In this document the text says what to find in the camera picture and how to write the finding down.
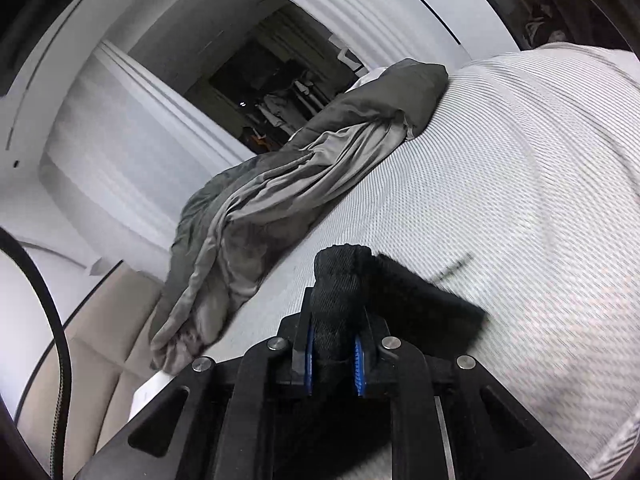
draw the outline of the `gray sheet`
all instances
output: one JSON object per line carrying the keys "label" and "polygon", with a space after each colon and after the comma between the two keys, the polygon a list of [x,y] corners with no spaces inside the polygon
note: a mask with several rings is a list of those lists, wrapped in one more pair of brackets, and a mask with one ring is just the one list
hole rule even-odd
{"label": "gray sheet", "polygon": [[404,60],[338,97],[283,150],[216,177],[185,206],[150,328],[154,364],[176,373],[220,334],[323,207],[426,127],[443,66]]}

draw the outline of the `white door frame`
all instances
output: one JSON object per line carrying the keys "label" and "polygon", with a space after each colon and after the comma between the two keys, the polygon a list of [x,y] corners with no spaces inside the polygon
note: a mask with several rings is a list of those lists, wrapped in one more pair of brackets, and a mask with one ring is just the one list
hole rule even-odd
{"label": "white door frame", "polygon": [[[54,33],[47,31],[43,37],[46,48],[39,45],[34,50],[34,54],[39,53],[38,60],[25,64],[25,72],[18,75],[16,81],[28,80],[29,84],[10,89],[12,95],[8,97],[20,105],[0,118],[2,129],[10,124],[12,130],[10,151],[0,157],[3,179],[37,170],[70,86],[118,20],[135,9],[138,15],[144,15],[136,26],[149,28],[175,1],[165,0],[164,9],[156,3],[157,8],[146,11],[136,8],[140,0],[80,0],[72,4],[62,23],[52,26],[56,27]],[[291,1],[336,34],[369,69],[413,57],[440,62],[452,71],[471,59],[419,0]],[[15,170],[8,166],[14,160],[20,160]]]}

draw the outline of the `white bedsheet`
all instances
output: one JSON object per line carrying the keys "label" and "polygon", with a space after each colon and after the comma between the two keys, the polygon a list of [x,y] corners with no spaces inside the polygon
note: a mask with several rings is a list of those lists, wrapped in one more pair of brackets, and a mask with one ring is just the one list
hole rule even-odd
{"label": "white bedsheet", "polygon": [[639,80],[632,54],[568,44],[463,68],[206,355],[273,335],[332,244],[425,278],[470,254],[446,286],[490,314],[471,353],[593,472],[640,400]]}

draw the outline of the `black fabric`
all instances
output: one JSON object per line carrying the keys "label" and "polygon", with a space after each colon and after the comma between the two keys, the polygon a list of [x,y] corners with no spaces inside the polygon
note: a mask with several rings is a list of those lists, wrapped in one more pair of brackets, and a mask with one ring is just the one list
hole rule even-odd
{"label": "black fabric", "polygon": [[484,310],[425,281],[368,247],[332,246],[316,254],[310,297],[314,357],[338,365],[353,355],[362,310],[386,320],[392,335],[423,353],[453,360],[482,328]]}
{"label": "black fabric", "polygon": [[[278,410],[274,480],[343,478],[347,471],[389,442],[388,401],[361,399],[340,392],[321,400],[317,402],[311,396]],[[303,408],[306,417],[301,416]]]}
{"label": "black fabric", "polygon": [[392,335],[423,354],[453,360],[475,341],[486,312],[441,290],[385,254],[376,257],[369,310],[386,320]]}

